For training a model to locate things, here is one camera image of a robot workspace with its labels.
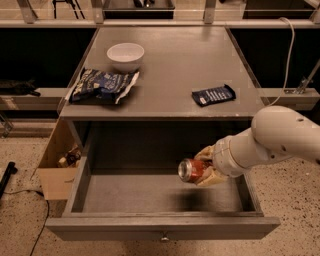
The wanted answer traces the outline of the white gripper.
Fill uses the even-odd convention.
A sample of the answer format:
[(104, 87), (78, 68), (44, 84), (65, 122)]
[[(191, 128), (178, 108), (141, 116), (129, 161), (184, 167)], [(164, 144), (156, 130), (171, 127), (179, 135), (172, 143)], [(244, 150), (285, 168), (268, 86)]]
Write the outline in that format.
[(232, 140), (233, 136), (227, 136), (218, 140), (215, 145), (206, 146), (195, 155), (195, 160), (213, 161), (214, 165), (199, 172), (199, 177), (195, 181), (198, 187), (220, 184), (226, 182), (228, 177), (236, 178), (249, 171), (248, 168), (240, 166), (233, 157)]

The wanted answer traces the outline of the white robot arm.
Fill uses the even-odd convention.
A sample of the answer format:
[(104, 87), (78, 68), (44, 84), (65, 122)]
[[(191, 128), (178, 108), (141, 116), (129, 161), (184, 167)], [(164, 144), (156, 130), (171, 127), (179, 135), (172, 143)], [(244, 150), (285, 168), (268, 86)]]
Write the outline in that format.
[(320, 126), (290, 108), (265, 107), (254, 115), (248, 129), (219, 139), (195, 156), (213, 164), (195, 184), (211, 186), (246, 174), (255, 166), (291, 157), (320, 163)]

